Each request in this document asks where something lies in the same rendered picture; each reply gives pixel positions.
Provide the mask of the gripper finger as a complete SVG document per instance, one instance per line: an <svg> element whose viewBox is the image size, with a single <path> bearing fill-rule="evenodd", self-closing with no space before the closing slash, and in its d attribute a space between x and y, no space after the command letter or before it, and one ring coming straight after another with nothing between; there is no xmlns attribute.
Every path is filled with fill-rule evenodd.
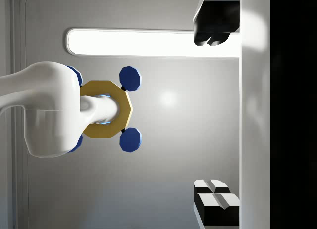
<svg viewBox="0 0 317 229"><path fill-rule="evenodd" d="M240 229L240 200L220 180L194 181L194 212L200 229Z"/></svg>
<svg viewBox="0 0 317 229"><path fill-rule="evenodd" d="M204 1L194 17L194 44L219 45L240 26L238 1Z"/></svg>

